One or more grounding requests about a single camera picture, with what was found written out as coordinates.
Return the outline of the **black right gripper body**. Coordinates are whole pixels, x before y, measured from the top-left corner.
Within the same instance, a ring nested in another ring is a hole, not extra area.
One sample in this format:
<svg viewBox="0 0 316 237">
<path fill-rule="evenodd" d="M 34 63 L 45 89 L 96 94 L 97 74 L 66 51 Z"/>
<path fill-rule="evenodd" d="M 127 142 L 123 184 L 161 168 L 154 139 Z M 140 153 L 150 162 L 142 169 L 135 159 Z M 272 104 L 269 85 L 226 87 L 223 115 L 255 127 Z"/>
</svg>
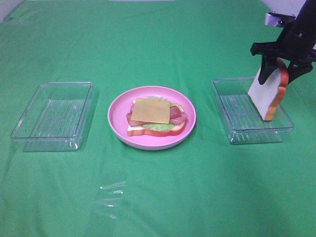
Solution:
<svg viewBox="0 0 316 237">
<path fill-rule="evenodd" d="M 294 63 L 307 63 L 316 60 L 316 22 L 293 21 L 284 27 L 276 41 L 254 43 L 252 55 L 260 54 L 263 65 L 275 65 L 277 58 Z"/>
</svg>

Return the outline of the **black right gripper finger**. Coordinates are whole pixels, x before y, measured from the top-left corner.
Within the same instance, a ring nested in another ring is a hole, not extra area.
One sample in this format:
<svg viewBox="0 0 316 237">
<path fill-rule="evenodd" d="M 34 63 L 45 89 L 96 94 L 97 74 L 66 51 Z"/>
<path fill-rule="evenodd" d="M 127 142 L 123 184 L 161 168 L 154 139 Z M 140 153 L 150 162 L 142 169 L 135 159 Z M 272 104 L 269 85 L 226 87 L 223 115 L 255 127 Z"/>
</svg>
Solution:
<svg viewBox="0 0 316 237">
<path fill-rule="evenodd" d="M 277 57 L 262 55 L 261 68 L 258 76 L 258 82 L 263 85 L 268 77 L 278 68 Z"/>
<path fill-rule="evenodd" d="M 311 72 L 313 69 L 312 62 L 295 62 L 290 61 L 288 65 L 288 84 L 292 83 L 300 76 Z"/>
</svg>

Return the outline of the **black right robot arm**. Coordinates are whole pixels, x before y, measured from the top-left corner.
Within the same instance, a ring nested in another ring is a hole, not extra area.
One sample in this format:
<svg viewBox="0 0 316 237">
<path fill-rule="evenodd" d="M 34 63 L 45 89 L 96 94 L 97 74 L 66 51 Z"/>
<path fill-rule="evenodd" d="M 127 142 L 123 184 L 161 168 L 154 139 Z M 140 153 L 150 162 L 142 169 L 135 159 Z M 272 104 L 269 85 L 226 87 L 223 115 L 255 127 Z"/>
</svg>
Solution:
<svg viewBox="0 0 316 237">
<path fill-rule="evenodd" d="M 252 55 L 262 56 L 258 82 L 263 85 L 277 68 L 277 59 L 290 61 L 288 65 L 289 83 L 309 73 L 316 60 L 316 2 L 304 2 L 296 19 L 286 22 L 276 41 L 253 43 Z"/>
</svg>

